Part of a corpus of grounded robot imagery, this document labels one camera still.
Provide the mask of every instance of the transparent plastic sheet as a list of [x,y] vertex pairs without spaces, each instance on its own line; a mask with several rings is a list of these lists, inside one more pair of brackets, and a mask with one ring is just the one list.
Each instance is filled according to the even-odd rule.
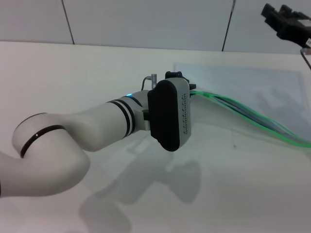
[[289,130],[311,141],[310,109],[299,72],[198,64],[176,64],[175,71],[197,84],[198,90],[229,97],[273,119],[281,125],[278,133]]

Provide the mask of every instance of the black ring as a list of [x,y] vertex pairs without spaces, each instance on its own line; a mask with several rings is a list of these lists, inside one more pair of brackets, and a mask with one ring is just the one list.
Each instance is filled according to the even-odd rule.
[[135,126],[136,126],[136,123],[135,123],[135,115],[134,115],[134,113],[133,113],[131,107],[130,107],[124,100],[117,99],[117,100],[114,100],[114,101],[119,101],[120,103],[124,104],[124,105],[126,106],[127,110],[130,112],[131,117],[132,117],[132,124],[133,124],[131,133],[129,134],[129,135],[131,135],[131,134],[134,132]]
[[124,96],[124,97],[131,98],[132,100],[135,101],[136,104],[138,104],[140,107],[142,107],[141,103],[135,97],[133,97],[133,96]]
[[121,111],[123,112],[124,116],[125,116],[125,120],[126,120],[126,133],[125,133],[125,136],[123,137],[123,138],[125,138],[126,136],[128,136],[127,134],[130,131],[130,127],[131,127],[130,118],[128,116],[128,113],[127,113],[126,109],[123,108],[123,106],[121,104],[115,102],[114,100],[109,101],[108,103],[113,103],[116,106],[118,106],[121,109]]
[[39,130],[37,133],[35,133],[26,143],[25,145],[23,146],[23,148],[21,149],[20,151],[20,156],[21,158],[24,158],[24,155],[26,153],[26,151],[28,150],[28,148],[30,147],[30,145],[36,141],[39,137],[41,137],[42,135],[50,132],[50,131],[53,131],[53,130],[59,130],[59,129],[62,129],[64,130],[64,126],[62,125],[51,125],[51,126],[48,126],[42,130]]

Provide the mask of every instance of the green cable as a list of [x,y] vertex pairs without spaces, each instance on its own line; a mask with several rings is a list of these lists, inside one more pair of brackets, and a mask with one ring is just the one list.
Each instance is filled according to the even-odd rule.
[[256,112],[255,110],[253,110],[253,109],[251,109],[251,108],[245,106],[245,105],[242,104],[242,103],[237,102],[237,101],[234,100],[234,99],[231,99],[231,98],[225,97],[225,96],[221,96],[221,95],[212,94],[212,93],[202,92],[202,91],[199,91],[199,92],[198,92],[198,91],[193,91],[192,93],[198,94],[198,95],[203,95],[203,96],[205,96],[205,97],[207,97],[207,98],[209,98],[209,99],[214,98],[214,97],[220,97],[220,98],[227,99],[227,100],[230,100],[230,101],[232,101],[232,102],[235,102],[236,104],[238,104],[238,105],[244,107],[245,109],[247,109],[248,111],[250,111],[250,112],[253,113],[254,115],[256,115],[256,116],[258,116],[258,117],[261,117],[261,118],[263,118],[263,119],[265,119],[265,120],[267,120],[267,121],[271,121],[271,122],[275,123],[276,125],[278,125],[279,127],[283,128],[285,131],[287,131],[287,132],[288,132],[289,134],[291,134],[292,136],[298,138],[300,141],[304,141],[304,142],[306,142],[306,143],[309,143],[308,141],[306,141],[306,140],[304,140],[303,138],[299,137],[298,135],[294,134],[292,131],[290,131],[289,129],[287,129],[287,128],[286,128],[285,126],[283,126],[282,124],[276,122],[276,121],[273,120],[273,119],[270,119],[270,118],[268,118],[268,117],[266,117],[266,116],[261,115],[260,113]]
[[[285,126],[283,126],[282,124],[276,122],[276,121],[273,120],[273,119],[270,119],[270,118],[268,118],[268,117],[265,117],[265,116],[261,115],[260,113],[257,113],[255,110],[253,110],[253,109],[251,109],[251,108],[245,106],[245,105],[242,104],[242,103],[237,102],[236,100],[233,100],[233,99],[228,98],[228,97],[225,97],[225,96],[216,95],[216,94],[212,94],[212,93],[208,93],[208,92],[203,92],[203,91],[191,91],[191,94],[202,95],[202,96],[204,96],[204,97],[207,97],[208,99],[211,99],[212,101],[214,101],[214,102],[220,104],[220,105],[223,106],[224,108],[226,108],[226,109],[230,110],[231,112],[237,114],[239,117],[241,117],[242,119],[244,119],[244,120],[246,120],[247,122],[251,123],[252,125],[254,125],[254,126],[256,126],[256,127],[260,128],[260,129],[263,129],[263,130],[265,130],[265,131],[271,133],[271,134],[274,135],[275,137],[278,137],[279,139],[283,140],[284,142],[287,142],[287,143],[289,143],[289,144],[295,145],[295,146],[297,146],[297,147],[311,148],[311,143],[310,143],[310,142],[308,142],[308,141],[306,141],[306,140],[300,138],[299,136],[297,136],[296,134],[294,134],[293,132],[291,132],[289,129],[287,129],[287,128],[286,128]],[[299,143],[299,142],[290,140],[290,139],[288,139],[287,137],[283,136],[282,134],[277,133],[277,132],[275,132],[275,131],[273,131],[273,130],[270,130],[270,129],[268,129],[268,128],[266,128],[266,127],[264,127],[264,126],[258,124],[257,122],[254,122],[254,121],[251,120],[250,118],[245,117],[244,115],[242,115],[242,114],[240,114],[240,113],[238,113],[238,112],[232,110],[231,108],[229,108],[229,107],[226,106],[225,104],[220,103],[219,101],[217,101],[217,98],[215,98],[215,97],[220,97],[220,98],[227,99],[227,100],[230,100],[230,101],[232,101],[232,102],[235,102],[236,104],[238,104],[238,105],[244,107],[245,109],[247,109],[247,110],[250,111],[251,113],[255,114],[256,116],[261,117],[261,118],[264,118],[264,119],[266,119],[266,120],[268,120],[268,121],[271,121],[271,122],[277,124],[278,126],[280,126],[281,128],[283,128],[285,131],[287,131],[288,133],[290,133],[292,136],[296,137],[299,141],[302,141],[302,142],[304,142],[304,143]]]

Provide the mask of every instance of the white table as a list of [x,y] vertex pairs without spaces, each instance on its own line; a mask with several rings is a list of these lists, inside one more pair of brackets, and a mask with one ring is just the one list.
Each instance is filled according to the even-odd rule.
[[[11,136],[32,114],[138,91],[143,77],[163,77],[176,62],[299,71],[311,90],[298,55],[0,42],[0,149],[18,157]],[[89,153],[89,173],[67,192],[0,199],[1,232],[309,233],[311,152],[200,98],[191,114],[191,138],[175,153],[138,132]]]

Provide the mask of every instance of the black stripe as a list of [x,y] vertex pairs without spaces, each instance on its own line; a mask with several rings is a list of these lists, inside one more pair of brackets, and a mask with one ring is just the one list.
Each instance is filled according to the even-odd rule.
[[134,113],[133,113],[131,107],[130,107],[124,100],[117,99],[117,100],[114,100],[114,101],[119,101],[120,103],[122,103],[123,105],[125,105],[126,108],[127,108],[127,110],[130,112],[131,117],[132,117],[132,130],[131,130],[131,132],[130,132],[129,135],[131,135],[131,134],[134,132],[135,126],[136,126],[136,123],[135,123],[135,115],[134,115]]
[[125,108],[123,108],[123,106],[117,102],[115,102],[114,100],[112,101],[109,101],[108,103],[113,103],[115,104],[116,106],[118,106],[121,111],[123,112],[124,116],[125,116],[125,119],[126,119],[126,133],[125,133],[125,136],[123,138],[125,138],[126,136],[128,136],[128,132],[130,131],[130,127],[131,127],[131,123],[130,123],[130,118],[128,117],[128,114],[127,114],[127,111]]
[[222,52],[223,52],[224,49],[225,49],[225,41],[227,40],[227,36],[228,36],[228,31],[229,31],[229,27],[230,27],[231,18],[232,18],[232,12],[230,13],[230,17],[229,17],[229,22],[228,22],[227,30],[226,30],[226,32],[225,32],[225,39],[224,39],[224,43],[223,43]]
[[62,4],[63,4],[63,9],[64,9],[65,17],[66,17],[66,20],[67,20],[67,24],[68,24],[69,32],[70,32],[70,35],[71,35],[72,43],[74,44],[74,40],[73,40],[73,36],[72,36],[72,32],[71,32],[71,27],[70,27],[70,24],[69,24],[69,20],[68,20],[67,12],[66,12],[66,8],[65,8],[64,0],[61,0],[61,1],[62,1]]
[[131,98],[132,100],[135,101],[136,104],[138,104],[140,107],[142,107],[141,103],[135,97],[133,97],[133,96],[124,96],[124,97]]
[[30,147],[30,145],[36,141],[39,137],[41,137],[42,135],[50,132],[50,131],[53,131],[53,130],[59,130],[59,129],[62,129],[64,130],[64,126],[62,125],[51,125],[51,126],[48,126],[42,130],[39,130],[37,133],[35,133],[26,143],[25,145],[23,146],[23,148],[21,149],[20,151],[20,156],[22,158],[24,158],[24,155],[26,153],[26,151],[28,150],[28,148]]

